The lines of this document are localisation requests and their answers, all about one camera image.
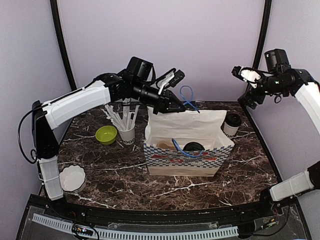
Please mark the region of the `black coffee cup lid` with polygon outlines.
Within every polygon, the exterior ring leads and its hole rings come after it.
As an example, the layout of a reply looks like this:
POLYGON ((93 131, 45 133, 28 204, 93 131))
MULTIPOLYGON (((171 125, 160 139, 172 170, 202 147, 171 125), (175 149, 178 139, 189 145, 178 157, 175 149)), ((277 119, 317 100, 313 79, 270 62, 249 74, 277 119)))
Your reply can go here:
POLYGON ((225 116, 225 123, 231 127, 238 128, 242 124, 242 119, 237 113, 227 113, 225 116))

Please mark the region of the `blue checkered paper bag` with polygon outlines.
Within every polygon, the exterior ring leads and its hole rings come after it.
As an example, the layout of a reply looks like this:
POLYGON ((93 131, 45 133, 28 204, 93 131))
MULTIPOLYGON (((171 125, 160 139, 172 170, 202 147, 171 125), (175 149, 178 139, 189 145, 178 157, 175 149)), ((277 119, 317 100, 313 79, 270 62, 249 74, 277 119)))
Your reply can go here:
POLYGON ((227 111, 154 114, 147 108, 143 150, 150 175, 212 177, 234 148, 222 131, 227 111))

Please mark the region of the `brown cardboard cup carrier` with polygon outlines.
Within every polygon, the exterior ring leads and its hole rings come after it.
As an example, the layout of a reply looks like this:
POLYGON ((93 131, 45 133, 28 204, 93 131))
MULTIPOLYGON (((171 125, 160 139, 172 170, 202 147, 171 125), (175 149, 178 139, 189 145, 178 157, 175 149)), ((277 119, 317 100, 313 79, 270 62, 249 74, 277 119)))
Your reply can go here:
POLYGON ((172 151, 176 150, 175 145, 172 142, 169 142, 169 141, 166 141, 166 140, 159 141, 156 144, 156 147, 164 149, 164 150, 172 150, 172 151))

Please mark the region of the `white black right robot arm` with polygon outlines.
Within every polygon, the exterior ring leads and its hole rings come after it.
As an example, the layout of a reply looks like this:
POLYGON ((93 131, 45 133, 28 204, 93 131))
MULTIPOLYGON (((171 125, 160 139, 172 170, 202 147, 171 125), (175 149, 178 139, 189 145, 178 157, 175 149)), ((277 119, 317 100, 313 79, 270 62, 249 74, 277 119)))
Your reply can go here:
MULTIPOLYGON (((265 96, 274 96, 275 103, 293 96, 305 109, 313 125, 320 128, 320 84, 305 69, 292 68, 284 49, 264 53, 266 71, 253 67, 235 66, 231 73, 250 85, 239 102, 251 109, 264 102, 265 96)), ((317 162, 301 173, 263 190, 255 213, 266 217, 275 208, 275 202, 318 190, 320 188, 320 164, 317 162)))

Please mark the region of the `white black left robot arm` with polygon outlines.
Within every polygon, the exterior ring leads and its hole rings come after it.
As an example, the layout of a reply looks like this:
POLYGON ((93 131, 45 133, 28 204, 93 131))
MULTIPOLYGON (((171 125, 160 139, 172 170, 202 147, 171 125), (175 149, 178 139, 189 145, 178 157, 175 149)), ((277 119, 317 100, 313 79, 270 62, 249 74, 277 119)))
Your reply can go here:
POLYGON ((51 210, 60 218, 71 213, 65 203, 58 169, 60 145, 54 129, 64 122, 95 107, 133 99, 153 108, 153 113, 180 113, 184 104, 169 90, 185 77, 181 70, 169 70, 156 78, 154 65, 133 56, 127 67, 119 73, 103 73, 88 85, 44 103, 35 101, 31 110, 31 133, 34 149, 30 151, 31 164, 37 164, 40 180, 48 198, 53 201, 51 210))

